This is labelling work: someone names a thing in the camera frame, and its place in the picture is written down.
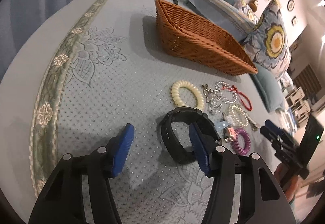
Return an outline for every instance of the floral pillow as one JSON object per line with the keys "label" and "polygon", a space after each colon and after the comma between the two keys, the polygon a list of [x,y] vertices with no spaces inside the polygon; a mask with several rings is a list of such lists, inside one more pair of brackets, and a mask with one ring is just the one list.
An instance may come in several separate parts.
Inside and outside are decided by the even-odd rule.
{"label": "floral pillow", "polygon": [[242,14],[245,18],[247,18],[249,21],[257,24],[258,17],[255,15],[255,13],[251,10],[251,7],[245,2],[245,0],[238,0],[234,7],[239,10],[239,13]]}
{"label": "floral pillow", "polygon": [[287,33],[280,7],[272,0],[265,8],[254,30],[243,42],[251,60],[271,71],[277,80],[290,63]]}

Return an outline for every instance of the brown woven basket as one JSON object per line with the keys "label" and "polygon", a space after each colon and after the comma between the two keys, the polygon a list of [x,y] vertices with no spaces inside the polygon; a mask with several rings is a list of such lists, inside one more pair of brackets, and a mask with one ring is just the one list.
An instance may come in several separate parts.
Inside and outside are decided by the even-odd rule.
{"label": "brown woven basket", "polygon": [[155,0],[157,29],[166,53],[230,75],[257,73],[233,36],[212,22],[168,1]]}

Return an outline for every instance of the black strap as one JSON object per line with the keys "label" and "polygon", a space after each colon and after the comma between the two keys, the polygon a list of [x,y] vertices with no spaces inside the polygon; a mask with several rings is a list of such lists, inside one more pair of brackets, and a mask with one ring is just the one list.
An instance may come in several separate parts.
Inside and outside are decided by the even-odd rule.
{"label": "black strap", "polygon": [[215,130],[215,125],[209,119],[208,115],[199,109],[178,107],[168,112],[160,123],[161,137],[170,156],[175,162],[181,165],[196,161],[196,157],[193,151],[187,151],[187,148],[181,145],[173,132],[172,122],[185,122],[188,125],[196,122],[203,134],[212,136],[215,141],[220,141],[220,137]]}

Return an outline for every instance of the human hand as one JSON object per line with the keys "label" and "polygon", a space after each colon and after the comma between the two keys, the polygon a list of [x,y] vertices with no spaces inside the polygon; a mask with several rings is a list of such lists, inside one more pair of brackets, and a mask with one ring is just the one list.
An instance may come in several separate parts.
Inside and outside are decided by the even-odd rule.
{"label": "human hand", "polygon": [[[274,172],[274,177],[275,177],[275,179],[277,180],[278,183],[280,183],[280,175],[281,175],[281,171],[282,171],[283,168],[284,168],[284,164],[280,163],[277,166],[277,169]],[[294,198],[295,193],[298,191],[298,188],[299,188],[298,180],[299,180],[298,176],[294,175],[290,179],[291,183],[290,183],[289,188],[284,192],[288,202],[290,202]]]}

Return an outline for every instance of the ceiling light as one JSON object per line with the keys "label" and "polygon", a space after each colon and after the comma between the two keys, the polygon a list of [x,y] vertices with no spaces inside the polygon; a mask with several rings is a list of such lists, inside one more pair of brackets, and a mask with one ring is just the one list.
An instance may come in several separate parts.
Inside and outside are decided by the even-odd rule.
{"label": "ceiling light", "polygon": [[318,7],[319,7],[319,6],[323,6],[323,7],[325,7],[325,1],[322,0],[320,3],[318,3]]}

